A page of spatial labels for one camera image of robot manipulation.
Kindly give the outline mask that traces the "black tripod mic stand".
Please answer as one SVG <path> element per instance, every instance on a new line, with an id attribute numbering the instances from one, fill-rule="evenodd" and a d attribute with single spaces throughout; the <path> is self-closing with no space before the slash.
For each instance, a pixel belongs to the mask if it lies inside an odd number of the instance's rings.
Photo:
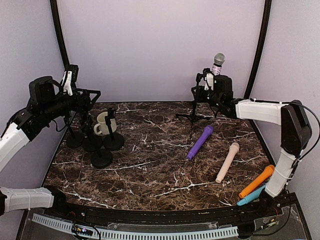
<path id="1" fill-rule="evenodd" d="M 200 82 L 201 82 L 202 79 L 203 79 L 203 74 L 202 73 L 197 73 L 197 75 L 195 77 L 195 82 L 196 82 L 195 86 L 200 86 Z M 212 118 L 210 116 L 203 116 L 203 115 L 196 114 L 198 102 L 199 101 L 194 101 L 194 100 L 191 102 L 192 110 L 191 110 L 190 114 L 186 114 L 186 113 L 176 113 L 175 114 L 175 118 L 176 119 L 178 119 L 180 117 L 181 118 L 186 118 L 190 122 L 190 124 L 191 124 L 191 127 L 190 127 L 190 138 L 192 137 L 194 123 L 196 123 L 197 121 L 200 121 L 200 120 L 210 120 Z"/>

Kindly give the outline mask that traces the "purple toy microphone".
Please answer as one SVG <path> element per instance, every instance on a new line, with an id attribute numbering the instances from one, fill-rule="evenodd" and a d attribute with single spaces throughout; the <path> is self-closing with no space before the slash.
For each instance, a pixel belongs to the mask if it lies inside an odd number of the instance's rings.
<path id="1" fill-rule="evenodd" d="M 214 128 L 211 125 L 207 125 L 204 128 L 201 136 L 198 138 L 198 140 L 196 141 L 196 143 L 193 145 L 193 147 L 190 149 L 190 151 L 188 152 L 188 154 L 186 156 L 186 158 L 189 161 L 191 161 L 196 156 L 196 154 L 198 153 L 200 148 L 206 142 L 207 138 L 212 135 L 213 130 L 214 130 Z"/>

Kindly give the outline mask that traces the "silver glitter microphone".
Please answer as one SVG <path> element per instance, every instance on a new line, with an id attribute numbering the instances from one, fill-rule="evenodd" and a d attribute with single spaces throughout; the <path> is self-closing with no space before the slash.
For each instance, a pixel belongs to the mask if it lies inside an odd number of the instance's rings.
<path id="1" fill-rule="evenodd" d="M 221 74 L 222 65 L 224 64 L 226 57 L 223 53 L 217 53 L 213 58 L 213 65 L 212 65 L 212 73 L 214 76 Z"/>

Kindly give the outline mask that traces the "black round-base blue mic stand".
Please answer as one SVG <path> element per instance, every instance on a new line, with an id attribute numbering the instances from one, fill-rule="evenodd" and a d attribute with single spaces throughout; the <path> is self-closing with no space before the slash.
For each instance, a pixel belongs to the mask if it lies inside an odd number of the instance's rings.
<path id="1" fill-rule="evenodd" d="M 80 130 L 85 135 L 82 147 L 86 152 L 94 152 L 102 147 L 102 138 L 94 133 L 93 119 L 90 113 L 81 114 Z"/>

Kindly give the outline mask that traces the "black round-base orange mic stand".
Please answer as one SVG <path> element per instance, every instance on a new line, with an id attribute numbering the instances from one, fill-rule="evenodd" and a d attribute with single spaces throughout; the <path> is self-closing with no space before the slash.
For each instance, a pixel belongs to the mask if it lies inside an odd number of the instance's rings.
<path id="1" fill-rule="evenodd" d="M 71 113 L 68 112 L 63 119 L 69 132 L 69 136 L 66 139 L 66 145 L 67 147 L 74 149 L 82 145 L 85 135 L 82 132 L 72 130 L 70 118 Z"/>

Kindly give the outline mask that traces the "black round-base purple mic stand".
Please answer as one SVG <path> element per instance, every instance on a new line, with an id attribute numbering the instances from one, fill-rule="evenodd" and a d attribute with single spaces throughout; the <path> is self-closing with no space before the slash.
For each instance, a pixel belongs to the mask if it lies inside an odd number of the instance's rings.
<path id="1" fill-rule="evenodd" d="M 112 129 L 111 120 L 115 120 L 116 110 L 112 107 L 107 110 L 107 116 L 104 117 L 105 124 L 107 126 L 109 135 L 103 139 L 103 146 L 109 151 L 116 151 L 124 146 L 125 138 Z"/>

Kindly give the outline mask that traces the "black round-base pink mic stand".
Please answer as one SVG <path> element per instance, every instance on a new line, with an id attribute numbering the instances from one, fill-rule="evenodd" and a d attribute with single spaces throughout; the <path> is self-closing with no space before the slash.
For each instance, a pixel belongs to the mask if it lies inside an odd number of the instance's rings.
<path id="1" fill-rule="evenodd" d="M 94 151 L 92 152 L 90 162 L 96 169 L 104 169 L 113 161 L 113 155 L 108 149 L 101 149 L 96 136 L 91 138 Z"/>

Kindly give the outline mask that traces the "pink toy microphone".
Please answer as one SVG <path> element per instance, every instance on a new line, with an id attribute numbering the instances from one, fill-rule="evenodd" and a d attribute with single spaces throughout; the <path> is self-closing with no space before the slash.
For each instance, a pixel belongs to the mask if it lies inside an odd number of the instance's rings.
<path id="1" fill-rule="evenodd" d="M 220 184 L 223 179 L 225 178 L 236 154 L 239 152 L 240 149 L 240 145 L 237 142 L 233 142 L 230 147 L 229 147 L 229 151 L 228 154 L 216 176 L 215 182 Z"/>

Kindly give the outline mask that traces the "orange toy microphone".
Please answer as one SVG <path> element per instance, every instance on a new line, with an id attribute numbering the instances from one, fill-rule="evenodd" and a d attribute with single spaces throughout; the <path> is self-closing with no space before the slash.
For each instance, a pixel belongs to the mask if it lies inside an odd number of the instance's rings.
<path id="1" fill-rule="evenodd" d="M 272 176 L 274 173 L 275 166 L 274 165 L 268 165 L 265 167 L 263 172 L 256 177 L 247 187 L 245 187 L 238 196 L 243 199 L 244 197 L 251 194 L 258 186 L 260 186 L 266 179 Z"/>

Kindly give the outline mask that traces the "blue toy microphone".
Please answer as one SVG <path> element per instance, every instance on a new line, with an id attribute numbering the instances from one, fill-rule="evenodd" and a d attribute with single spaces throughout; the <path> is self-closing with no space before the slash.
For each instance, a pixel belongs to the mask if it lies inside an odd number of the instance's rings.
<path id="1" fill-rule="evenodd" d="M 251 203 L 252 201 L 258 199 L 260 197 L 262 191 L 265 189 L 265 187 L 266 187 L 266 184 L 261 186 L 260 188 L 256 189 L 255 191 L 253 191 L 249 195 L 245 196 L 243 199 L 238 201 L 236 203 L 236 205 L 237 206 L 244 206 L 244 205 L 247 205 L 247 204 Z"/>

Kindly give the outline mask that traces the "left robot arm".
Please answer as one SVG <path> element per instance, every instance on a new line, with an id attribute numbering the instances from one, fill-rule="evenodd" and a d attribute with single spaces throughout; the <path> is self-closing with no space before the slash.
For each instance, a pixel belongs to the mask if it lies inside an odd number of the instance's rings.
<path id="1" fill-rule="evenodd" d="M 59 83 L 52 76 L 43 76 L 29 83 L 27 106 L 17 111 L 7 122 L 0 137 L 0 168 L 58 117 L 69 119 L 69 114 L 87 114 L 101 96 L 99 90 L 77 88 L 73 81 Z M 0 188 L 0 213 L 51 208 L 60 218 L 71 213 L 66 196 L 54 186 L 40 188 Z"/>

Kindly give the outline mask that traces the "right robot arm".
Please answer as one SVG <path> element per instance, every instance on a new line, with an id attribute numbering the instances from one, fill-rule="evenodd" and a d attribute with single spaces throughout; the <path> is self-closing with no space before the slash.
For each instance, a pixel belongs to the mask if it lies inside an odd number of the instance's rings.
<path id="1" fill-rule="evenodd" d="M 306 111 L 299 100 L 276 102 L 252 98 L 234 98 L 232 79 L 226 75 L 198 73 L 191 92 L 193 103 L 207 103 L 217 113 L 230 119 L 253 120 L 281 127 L 281 152 L 265 192 L 276 198 L 291 180 L 303 159 L 312 136 Z"/>

